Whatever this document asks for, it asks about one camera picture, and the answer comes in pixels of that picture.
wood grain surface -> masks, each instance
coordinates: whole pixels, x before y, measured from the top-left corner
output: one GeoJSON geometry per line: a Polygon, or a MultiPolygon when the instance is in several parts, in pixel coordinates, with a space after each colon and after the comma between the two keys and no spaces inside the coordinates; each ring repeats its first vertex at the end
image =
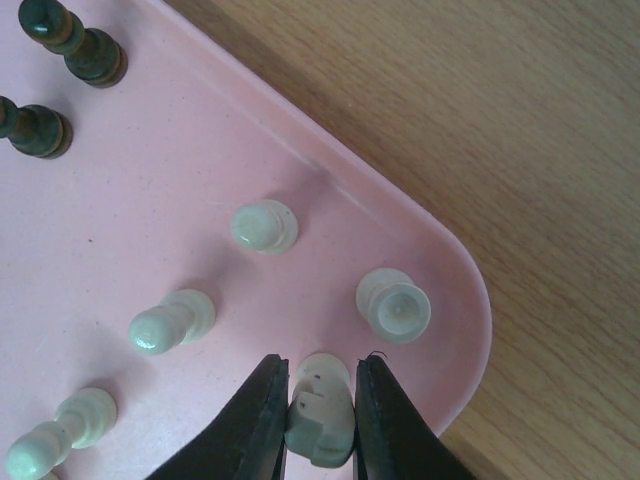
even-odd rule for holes
{"type": "Polygon", "coordinates": [[[169,0],[449,227],[494,343],[481,478],[640,478],[640,4],[169,0]]]}

pink plastic board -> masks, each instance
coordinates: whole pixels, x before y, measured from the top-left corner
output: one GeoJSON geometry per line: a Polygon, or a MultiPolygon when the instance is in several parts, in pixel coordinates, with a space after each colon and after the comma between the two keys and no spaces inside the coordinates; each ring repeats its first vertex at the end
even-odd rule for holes
{"type": "MultiPolygon", "coordinates": [[[[68,0],[129,53],[117,86],[97,90],[21,31],[0,6],[0,92],[67,115],[75,140],[45,161],[0,142],[0,449],[49,420],[86,385],[109,390],[119,421],[73,451],[62,479],[142,479],[211,421],[267,353],[297,365],[338,355],[355,376],[374,350],[436,433],[485,369],[487,292],[460,242],[429,213],[157,0],[68,0]],[[233,243],[235,210],[289,205],[301,235],[280,257],[233,243]],[[358,315],[370,270],[408,273],[433,316],[409,345],[378,339],[358,315]],[[141,357],[131,319],[195,287],[218,308],[191,346],[141,357]]],[[[288,479],[351,478],[295,455],[288,479]]]]}

